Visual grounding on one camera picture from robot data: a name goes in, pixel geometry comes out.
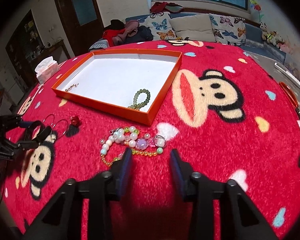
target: tissue box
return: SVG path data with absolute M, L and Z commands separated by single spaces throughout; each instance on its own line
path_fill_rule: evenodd
M 35 71 L 37 72 L 37 79 L 39 81 L 40 84 L 43 84 L 45 82 L 47 82 L 49 80 L 49 78 L 51 78 L 55 73 L 57 73 L 60 70 L 60 67 L 58 65 L 58 62 L 56 62 L 55 60 L 50 60 L 48 63 L 47 59 L 43 60 L 39 65 L 42 66 L 39 69 L 35 69 Z

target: jade bead bracelet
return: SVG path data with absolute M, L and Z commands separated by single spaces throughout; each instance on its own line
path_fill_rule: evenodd
M 137 99 L 139 97 L 139 95 L 141 93 L 146 93 L 147 95 L 147 98 L 144 102 L 142 103 L 137 103 Z M 132 109 L 135 109 L 135 110 L 139 110 L 140 108 L 146 106 L 148 103 L 150 102 L 150 92 L 149 90 L 146 90 L 146 89 L 140 89 L 135 95 L 134 95 L 134 98 L 133 98 L 133 105 L 131 106 L 128 106 L 128 108 L 132 108 Z

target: plush toy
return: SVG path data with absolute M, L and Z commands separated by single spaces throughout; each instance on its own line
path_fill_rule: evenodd
M 273 46 L 276 46 L 276 42 L 275 42 L 275 36 L 277 35 L 277 32 L 272 31 L 270 32 L 270 35 L 267 35 L 267 43 L 268 44 L 272 44 Z
M 268 30 L 267 30 L 267 25 L 263 22 L 260 22 L 260 29 L 262 30 L 262 39 L 264 41 L 267 40 L 267 35 L 269 34 Z
M 276 47 L 279 49 L 284 44 L 283 38 L 277 34 L 275 40 L 276 40 Z
M 285 53 L 290 53 L 290 48 L 287 45 L 283 44 L 280 47 L 280 51 L 283 51 Z

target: key ring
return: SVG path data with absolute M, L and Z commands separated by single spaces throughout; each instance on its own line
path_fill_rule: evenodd
M 145 101 L 143 101 L 142 103 L 140 104 L 137 104 L 137 99 L 139 97 L 140 94 L 142 93 L 146 93 L 147 95 L 147 98 Z M 146 106 L 150 101 L 150 92 L 149 90 L 146 90 L 146 89 L 140 89 L 135 95 L 134 95 L 134 98 L 133 98 L 133 105 L 131 106 L 128 106 L 128 108 L 132 108 L 132 109 L 135 109 L 135 110 L 140 110 L 140 108 Z
M 53 120 L 52 120 L 52 123 L 51 123 L 51 133 L 50 133 L 50 136 L 52 135 L 52 131 L 53 131 L 53 129 L 55 128 L 55 126 L 59 123 L 59 122 L 61 122 L 61 121 L 65 121 L 66 122 L 66 124 L 67 124 L 67 126 L 66 126 L 66 130 L 63 132 L 63 134 L 61 135 L 61 136 L 58 136 L 57 135 L 57 137 L 56 137 L 56 140 L 58 140 L 58 139 L 60 139 L 62 136 L 64 136 L 65 135 L 65 133 L 67 132 L 67 130 L 68 130 L 68 126 L 69 126 L 69 122 L 66 120 L 66 119 L 60 119 L 59 121 L 57 121 L 55 124 L 53 124 L 53 122 L 54 122 L 54 119 L 55 119 L 55 115 L 54 114 L 49 114 L 49 115 L 47 115 L 47 117 L 45 118 L 45 119 L 43 119 L 43 121 L 42 121 L 42 123 L 44 123 L 44 121 L 49 117 L 49 116 L 53 116 Z

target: blue sofa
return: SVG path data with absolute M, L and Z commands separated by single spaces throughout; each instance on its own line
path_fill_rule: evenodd
M 196 15 L 196 14 L 197 13 L 181 12 L 181 13 L 171 13 L 170 15 L 171 18 L 176 18 L 176 17 Z M 128 17 L 126 18 L 126 22 L 130 20 L 138 20 L 147 16 L 149 16 L 149 14 Z M 245 51 L 250 51 L 253 53 L 257 53 L 259 55 L 272 58 L 281 63 L 284 62 L 286 54 L 280 51 L 279 49 L 277 49 L 276 47 L 272 46 L 271 44 L 269 45 L 265 43 L 261 38 L 262 31 L 260 28 L 246 23 L 246 31 L 247 31 L 246 43 L 244 45 L 241 45 L 240 48 L 242 48 Z

